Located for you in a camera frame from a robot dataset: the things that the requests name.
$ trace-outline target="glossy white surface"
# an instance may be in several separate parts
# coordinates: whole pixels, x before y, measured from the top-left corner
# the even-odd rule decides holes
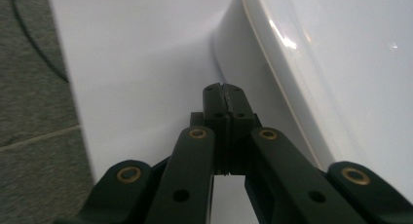
[[[361,163],[413,202],[413,0],[244,0],[322,168]]]
[[[223,82],[213,29],[231,0],[50,0],[94,181],[169,156],[202,91]],[[257,223],[238,176],[215,178],[212,223]]]

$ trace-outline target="black plastic part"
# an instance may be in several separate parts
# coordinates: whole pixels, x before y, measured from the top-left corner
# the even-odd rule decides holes
[[[204,88],[204,126],[215,132],[215,174],[228,174],[228,148],[230,143],[231,118],[221,85],[213,84]]]
[[[117,178],[122,168],[136,167],[140,176],[131,183]],[[94,186],[77,216],[59,219],[56,224],[141,223],[150,200],[151,168],[142,162],[124,161],[110,168]]]
[[[223,85],[223,92],[232,119],[231,142],[227,152],[229,172],[245,175],[249,161],[247,144],[250,133],[255,127],[255,115],[242,89],[233,85]]]
[[[259,128],[251,135],[258,170],[252,173],[275,200],[267,223],[366,223],[280,131]]]
[[[214,133],[194,126],[182,131],[146,224],[209,223],[213,182]]]
[[[413,206],[370,169],[335,163],[327,179],[369,223],[413,223]]]

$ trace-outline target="floor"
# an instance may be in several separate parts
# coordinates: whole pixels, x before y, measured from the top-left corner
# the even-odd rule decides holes
[[[48,0],[15,0],[51,64],[64,64]],[[93,187],[70,92],[0,0],[0,223],[52,223],[77,213]]]

